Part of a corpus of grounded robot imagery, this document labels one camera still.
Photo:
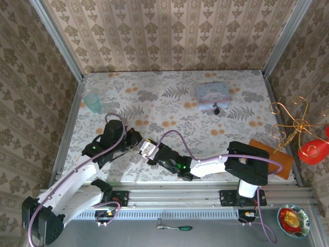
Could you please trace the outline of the red and yellow toy food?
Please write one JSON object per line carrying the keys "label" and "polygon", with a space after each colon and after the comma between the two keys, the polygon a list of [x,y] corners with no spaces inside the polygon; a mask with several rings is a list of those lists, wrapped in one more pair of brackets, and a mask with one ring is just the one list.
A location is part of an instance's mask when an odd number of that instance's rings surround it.
{"label": "red and yellow toy food", "polygon": [[287,232],[297,232],[300,230],[299,218],[292,209],[281,209],[279,211],[279,220],[281,226]]}

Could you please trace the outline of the green-handled ratchet screwdriver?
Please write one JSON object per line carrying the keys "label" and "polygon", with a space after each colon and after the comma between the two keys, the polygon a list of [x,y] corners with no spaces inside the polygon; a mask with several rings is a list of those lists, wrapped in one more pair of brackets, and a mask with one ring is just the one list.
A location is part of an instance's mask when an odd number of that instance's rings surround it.
{"label": "green-handled ratchet screwdriver", "polygon": [[174,231],[178,231],[178,232],[188,232],[193,230],[192,226],[168,226],[165,224],[162,224],[161,218],[157,219],[157,226],[156,228],[158,230],[174,230]]}

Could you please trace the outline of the aluminium front rail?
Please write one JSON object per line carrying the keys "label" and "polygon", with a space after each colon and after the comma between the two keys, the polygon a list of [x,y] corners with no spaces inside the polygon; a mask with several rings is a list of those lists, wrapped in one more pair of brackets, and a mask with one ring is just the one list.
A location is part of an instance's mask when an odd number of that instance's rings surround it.
{"label": "aluminium front rail", "polygon": [[[209,209],[221,208],[220,191],[236,190],[237,182],[228,181],[166,181],[166,182],[111,182],[113,190],[129,192],[128,209]],[[272,183],[262,187],[266,208],[294,204],[301,208],[315,207],[312,189],[296,184]]]}

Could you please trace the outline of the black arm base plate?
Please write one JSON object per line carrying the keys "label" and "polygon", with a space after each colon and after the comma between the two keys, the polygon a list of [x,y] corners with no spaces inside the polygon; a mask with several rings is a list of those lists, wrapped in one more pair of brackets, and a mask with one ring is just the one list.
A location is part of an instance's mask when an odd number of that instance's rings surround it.
{"label": "black arm base plate", "polygon": [[117,201],[118,203],[120,203],[121,207],[127,207],[129,202],[129,191],[113,190],[110,200]]}
{"label": "black arm base plate", "polygon": [[220,190],[220,204],[223,207],[252,207],[256,206],[258,199],[260,200],[261,206],[266,206],[266,196],[263,190],[259,190],[259,197],[257,193],[253,198],[242,197],[236,190]]}

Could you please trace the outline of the floral patterned bowl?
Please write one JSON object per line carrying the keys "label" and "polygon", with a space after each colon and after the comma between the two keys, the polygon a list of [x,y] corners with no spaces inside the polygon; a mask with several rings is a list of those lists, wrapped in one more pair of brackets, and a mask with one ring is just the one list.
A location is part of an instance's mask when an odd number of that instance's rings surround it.
{"label": "floral patterned bowl", "polygon": [[[300,230],[299,231],[297,231],[297,232],[287,232],[281,226],[281,223],[280,223],[280,220],[279,220],[279,211],[281,209],[284,209],[284,208],[292,209],[297,214],[297,216],[299,218],[299,222],[300,222]],[[300,238],[306,237],[310,232],[309,217],[306,214],[306,212],[299,206],[296,206],[296,205],[293,205],[293,204],[285,204],[285,205],[281,206],[279,208],[278,212],[277,212],[277,221],[278,221],[278,225],[281,228],[281,230],[290,237],[300,239]]]}

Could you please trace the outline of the red pear-shaped ornament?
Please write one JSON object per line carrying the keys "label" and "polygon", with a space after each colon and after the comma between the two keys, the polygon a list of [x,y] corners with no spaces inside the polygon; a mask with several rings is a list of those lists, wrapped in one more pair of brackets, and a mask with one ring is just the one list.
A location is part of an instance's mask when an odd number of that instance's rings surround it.
{"label": "red pear-shaped ornament", "polygon": [[325,129],[326,141],[315,139],[304,144],[298,150],[300,160],[309,164],[316,165],[323,161],[329,155],[329,127]]}

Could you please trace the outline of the aluminium frame post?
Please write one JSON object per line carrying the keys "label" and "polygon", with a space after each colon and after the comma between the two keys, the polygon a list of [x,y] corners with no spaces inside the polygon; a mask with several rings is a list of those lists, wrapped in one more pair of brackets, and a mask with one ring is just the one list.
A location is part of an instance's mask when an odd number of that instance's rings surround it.
{"label": "aluminium frame post", "polygon": [[298,0],[289,19],[283,28],[277,43],[275,44],[268,61],[266,62],[262,73],[264,78],[268,78],[273,72],[279,59],[282,57],[284,50],[291,41],[294,33],[296,32],[298,26],[300,25],[303,17],[305,16],[307,10],[309,9],[313,0]]}
{"label": "aluminium frame post", "polygon": [[55,45],[59,49],[61,55],[66,61],[68,67],[70,68],[77,82],[81,83],[83,81],[84,75],[80,70],[78,63],[76,62],[72,52],[70,51],[64,39],[64,36],[61,34],[59,28],[56,25],[54,18],[51,16],[51,13],[46,7],[45,3],[43,2],[43,0],[30,0],[30,2],[33,5],[34,9],[36,10],[41,21],[45,25],[53,41],[55,42]]}

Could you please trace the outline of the green translucent plastic cup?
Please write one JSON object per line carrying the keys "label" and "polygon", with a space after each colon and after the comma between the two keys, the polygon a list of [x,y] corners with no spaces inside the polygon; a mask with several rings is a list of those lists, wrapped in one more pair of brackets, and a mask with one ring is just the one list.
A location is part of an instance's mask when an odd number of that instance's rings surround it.
{"label": "green translucent plastic cup", "polygon": [[86,106],[93,112],[93,113],[100,113],[102,110],[102,105],[99,99],[98,94],[93,90],[86,90],[84,92],[83,101]]}

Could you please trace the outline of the orange wooden board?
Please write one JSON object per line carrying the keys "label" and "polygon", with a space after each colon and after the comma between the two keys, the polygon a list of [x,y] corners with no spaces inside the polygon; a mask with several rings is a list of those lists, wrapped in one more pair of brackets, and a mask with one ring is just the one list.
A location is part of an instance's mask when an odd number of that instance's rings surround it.
{"label": "orange wooden board", "polygon": [[281,152],[281,151],[277,151],[276,153],[274,153],[274,151],[275,151],[274,148],[272,148],[266,144],[263,144],[259,141],[256,141],[254,139],[252,139],[249,142],[249,145],[267,151],[270,155],[270,157],[269,157],[270,160],[273,160],[275,162],[282,164],[283,169],[280,172],[275,173],[275,175],[282,179],[288,180],[292,166],[293,166],[293,161],[294,161],[294,158],[292,156],[290,156],[284,152]]}

